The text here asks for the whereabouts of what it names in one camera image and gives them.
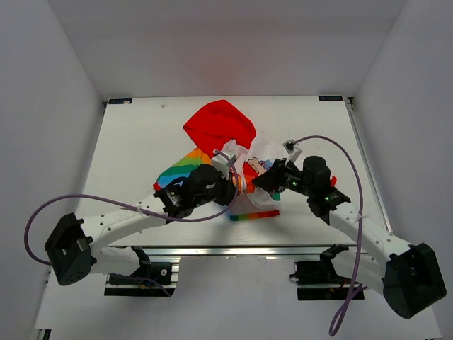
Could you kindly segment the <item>red white rainbow kids jacket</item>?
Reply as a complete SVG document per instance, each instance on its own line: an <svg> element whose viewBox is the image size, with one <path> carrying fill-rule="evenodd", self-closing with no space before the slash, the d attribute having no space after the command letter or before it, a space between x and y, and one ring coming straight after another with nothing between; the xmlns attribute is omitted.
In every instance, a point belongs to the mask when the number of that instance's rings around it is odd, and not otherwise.
<svg viewBox="0 0 453 340"><path fill-rule="evenodd" d="M201 107L183 126L194 142L194 150L157 178L155 191L171 181L188 176L201 164L212 165L214 150L231 151L236 155L232 165L237 194L229 206L232 221L274 217L280 214L281 194L267 193L256 188L252 180L265 173L278 159L286 159L287 152L258 136L255 125L241 111L226 100L213 101Z"/></svg>

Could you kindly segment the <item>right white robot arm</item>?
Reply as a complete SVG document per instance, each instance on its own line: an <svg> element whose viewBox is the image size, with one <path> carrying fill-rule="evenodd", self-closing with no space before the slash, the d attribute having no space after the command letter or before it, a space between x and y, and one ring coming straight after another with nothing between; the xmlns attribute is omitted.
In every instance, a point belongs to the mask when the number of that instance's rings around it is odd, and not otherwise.
<svg viewBox="0 0 453 340"><path fill-rule="evenodd" d="M253 184L274 194L286 189L307 197L310 211L327 225L354 239L372 260L358 271L357 280L381 293L400 317L410 319L444 298L447 289L434 250L425 243L413 245L373 220L364 218L332 183L325 159L307 157L302 169L278 159Z"/></svg>

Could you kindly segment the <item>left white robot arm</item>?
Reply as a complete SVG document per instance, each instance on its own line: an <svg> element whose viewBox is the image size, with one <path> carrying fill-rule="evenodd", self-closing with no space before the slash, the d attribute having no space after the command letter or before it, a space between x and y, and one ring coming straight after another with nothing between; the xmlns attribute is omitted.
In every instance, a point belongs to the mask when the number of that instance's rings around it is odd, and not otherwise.
<svg viewBox="0 0 453 340"><path fill-rule="evenodd" d="M171 222L192 223L193 210L215 202L229 207L237 194L228 166L202 164L136 205L97 216L59 219L45 242L45 251L60 286L75 284L92 273L120 274L135 283L149 276L150 263L139 246L116 247L114 242Z"/></svg>

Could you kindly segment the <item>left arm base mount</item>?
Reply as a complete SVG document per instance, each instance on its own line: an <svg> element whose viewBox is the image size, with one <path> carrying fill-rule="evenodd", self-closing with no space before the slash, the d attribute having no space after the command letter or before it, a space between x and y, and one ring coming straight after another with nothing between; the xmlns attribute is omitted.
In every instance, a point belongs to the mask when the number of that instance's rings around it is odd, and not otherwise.
<svg viewBox="0 0 453 340"><path fill-rule="evenodd" d="M133 273L109 274L106 281L104 296L170 298L176 289L177 274L175 264L167 261L152 261L143 249L133 246L138 255L139 267Z"/></svg>

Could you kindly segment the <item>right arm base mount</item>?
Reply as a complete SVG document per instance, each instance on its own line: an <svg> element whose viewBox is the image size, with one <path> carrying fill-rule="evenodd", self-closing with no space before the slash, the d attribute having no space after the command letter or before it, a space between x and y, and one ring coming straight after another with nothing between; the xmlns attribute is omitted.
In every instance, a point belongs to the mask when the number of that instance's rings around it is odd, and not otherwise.
<svg viewBox="0 0 453 340"><path fill-rule="evenodd" d="M317 260L294 263L289 279L297 285L298 301L345 301L350 287L350 274L339 276L333 260L346 255L349 247L335 244L319 254Z"/></svg>

